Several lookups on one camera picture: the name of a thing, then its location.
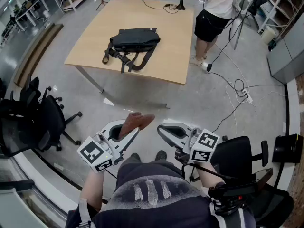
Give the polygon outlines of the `person's dark printed shirt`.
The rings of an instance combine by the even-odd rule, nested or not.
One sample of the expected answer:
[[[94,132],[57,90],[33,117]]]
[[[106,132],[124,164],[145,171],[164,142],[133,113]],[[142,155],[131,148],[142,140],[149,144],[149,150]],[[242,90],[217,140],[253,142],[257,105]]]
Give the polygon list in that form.
[[[250,209],[237,214],[240,222],[216,215],[211,198],[190,185],[171,162],[129,157],[118,170],[108,203],[97,211],[80,198],[65,228],[256,228]]]

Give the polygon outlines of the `grey metal cabinet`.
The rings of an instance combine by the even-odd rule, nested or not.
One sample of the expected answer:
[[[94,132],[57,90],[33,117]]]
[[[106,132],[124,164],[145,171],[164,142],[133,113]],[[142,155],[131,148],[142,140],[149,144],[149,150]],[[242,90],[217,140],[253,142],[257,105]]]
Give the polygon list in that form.
[[[271,76],[282,84],[304,73],[304,13],[266,58]]]

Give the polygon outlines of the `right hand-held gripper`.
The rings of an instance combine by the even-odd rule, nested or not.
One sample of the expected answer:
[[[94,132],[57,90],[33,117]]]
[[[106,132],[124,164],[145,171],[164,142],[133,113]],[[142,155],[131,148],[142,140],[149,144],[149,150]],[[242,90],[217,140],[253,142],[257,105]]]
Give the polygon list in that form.
[[[220,137],[207,129],[191,129],[183,123],[164,123],[157,127],[158,135],[171,147],[177,147],[175,159],[190,162],[210,162]]]

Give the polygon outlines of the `person's right forearm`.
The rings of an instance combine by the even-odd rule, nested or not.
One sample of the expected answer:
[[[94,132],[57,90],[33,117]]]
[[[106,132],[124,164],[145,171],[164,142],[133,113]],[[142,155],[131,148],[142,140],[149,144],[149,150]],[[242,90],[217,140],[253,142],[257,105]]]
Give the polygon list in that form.
[[[212,172],[216,172],[210,162],[196,162],[195,164]],[[217,185],[225,184],[224,180],[221,177],[215,176],[200,169],[197,169],[197,172],[199,174],[201,184],[204,188],[211,188],[216,187]]]

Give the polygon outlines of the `white power strip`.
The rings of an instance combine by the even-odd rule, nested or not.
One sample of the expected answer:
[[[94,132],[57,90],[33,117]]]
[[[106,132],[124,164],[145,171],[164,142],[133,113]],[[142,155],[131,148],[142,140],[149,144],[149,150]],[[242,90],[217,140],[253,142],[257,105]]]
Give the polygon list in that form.
[[[249,92],[248,92],[247,89],[244,88],[244,89],[242,90],[242,94],[243,94],[243,96],[246,98],[246,100],[247,100],[247,102],[248,102],[249,104],[252,104],[252,103],[253,103],[252,97],[250,96],[250,94],[249,94]]]

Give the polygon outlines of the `black mesh office chair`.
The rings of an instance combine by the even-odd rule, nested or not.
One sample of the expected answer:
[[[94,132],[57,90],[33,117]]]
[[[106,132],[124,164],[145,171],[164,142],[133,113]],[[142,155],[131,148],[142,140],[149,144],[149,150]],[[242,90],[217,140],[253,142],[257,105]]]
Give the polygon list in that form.
[[[266,185],[252,197],[249,207],[256,228],[280,228],[292,213],[294,200],[287,191]]]

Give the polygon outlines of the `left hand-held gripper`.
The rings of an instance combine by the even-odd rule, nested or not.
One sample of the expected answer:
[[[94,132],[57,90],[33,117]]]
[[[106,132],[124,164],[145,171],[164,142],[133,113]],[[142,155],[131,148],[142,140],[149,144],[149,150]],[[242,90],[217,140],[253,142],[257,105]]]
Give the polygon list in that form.
[[[124,122],[124,119],[109,122],[95,136],[88,136],[77,149],[79,156],[93,172],[100,173],[117,165],[122,160],[121,152],[126,151],[139,133],[137,127],[119,137]]]

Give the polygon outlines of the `black backpack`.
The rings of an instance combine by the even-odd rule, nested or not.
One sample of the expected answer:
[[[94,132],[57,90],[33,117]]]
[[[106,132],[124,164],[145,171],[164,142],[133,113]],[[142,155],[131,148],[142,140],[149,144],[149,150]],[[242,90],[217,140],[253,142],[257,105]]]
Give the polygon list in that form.
[[[110,38],[102,63],[106,65],[109,58],[114,57],[122,63],[121,73],[124,73],[124,67],[129,67],[128,72],[141,71],[160,40],[156,28],[121,29]]]

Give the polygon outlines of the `person's left forearm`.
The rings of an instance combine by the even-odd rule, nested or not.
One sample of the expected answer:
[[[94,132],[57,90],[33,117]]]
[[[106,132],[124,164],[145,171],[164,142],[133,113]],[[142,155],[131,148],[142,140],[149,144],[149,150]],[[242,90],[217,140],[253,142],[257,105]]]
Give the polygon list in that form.
[[[95,210],[100,211],[103,199],[103,183],[105,171],[95,173],[90,171],[80,193],[80,198],[86,199],[87,203]]]

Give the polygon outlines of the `white bin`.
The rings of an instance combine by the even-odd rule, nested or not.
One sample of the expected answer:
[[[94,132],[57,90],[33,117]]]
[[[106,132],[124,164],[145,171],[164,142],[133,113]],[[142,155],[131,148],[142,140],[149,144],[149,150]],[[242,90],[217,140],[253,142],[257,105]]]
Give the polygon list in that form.
[[[276,32],[270,26],[266,26],[264,32],[261,35],[262,41],[266,44],[269,44],[275,37]]]

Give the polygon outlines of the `grey metal table leg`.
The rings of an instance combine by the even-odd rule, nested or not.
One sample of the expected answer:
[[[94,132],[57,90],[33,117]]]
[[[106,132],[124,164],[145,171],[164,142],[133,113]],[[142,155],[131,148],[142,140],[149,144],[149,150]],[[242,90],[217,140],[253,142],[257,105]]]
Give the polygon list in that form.
[[[80,66],[75,66],[75,68],[79,71],[80,74],[83,75],[96,89],[98,89],[99,93],[103,93],[104,89]]]

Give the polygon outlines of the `black box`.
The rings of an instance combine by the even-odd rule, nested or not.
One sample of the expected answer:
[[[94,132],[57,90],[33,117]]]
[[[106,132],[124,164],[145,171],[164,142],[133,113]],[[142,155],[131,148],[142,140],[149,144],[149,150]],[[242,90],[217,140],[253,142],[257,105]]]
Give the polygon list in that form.
[[[303,142],[298,134],[276,137],[272,162],[300,163]]]

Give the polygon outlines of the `brown wooden platform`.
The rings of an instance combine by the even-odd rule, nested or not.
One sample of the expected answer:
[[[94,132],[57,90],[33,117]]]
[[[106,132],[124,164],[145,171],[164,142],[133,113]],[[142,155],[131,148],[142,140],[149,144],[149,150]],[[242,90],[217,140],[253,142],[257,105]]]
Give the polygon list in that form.
[[[19,61],[13,79],[16,86],[25,86],[28,75],[32,76],[45,51],[63,27],[63,24],[51,23],[38,32]]]

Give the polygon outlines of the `white frame desk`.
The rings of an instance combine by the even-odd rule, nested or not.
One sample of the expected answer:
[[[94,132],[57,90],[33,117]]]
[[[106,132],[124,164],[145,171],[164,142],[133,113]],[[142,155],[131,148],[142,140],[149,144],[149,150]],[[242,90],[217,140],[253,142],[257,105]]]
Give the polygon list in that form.
[[[42,3],[45,10],[47,12],[50,11],[49,7],[47,6],[47,4],[45,3],[44,0],[35,0],[34,3],[31,3],[30,5],[28,5],[28,2],[25,4],[25,8],[24,9],[20,9],[20,12],[17,13],[15,21],[17,23],[17,25],[20,27],[20,29],[22,31],[25,31],[25,28],[21,25],[21,23],[19,22],[19,20],[23,17],[26,16],[28,18],[28,20],[30,21],[30,23],[35,27],[36,23],[34,22],[34,20],[32,19],[32,17],[36,18],[36,15],[34,14],[34,6],[38,3]]]

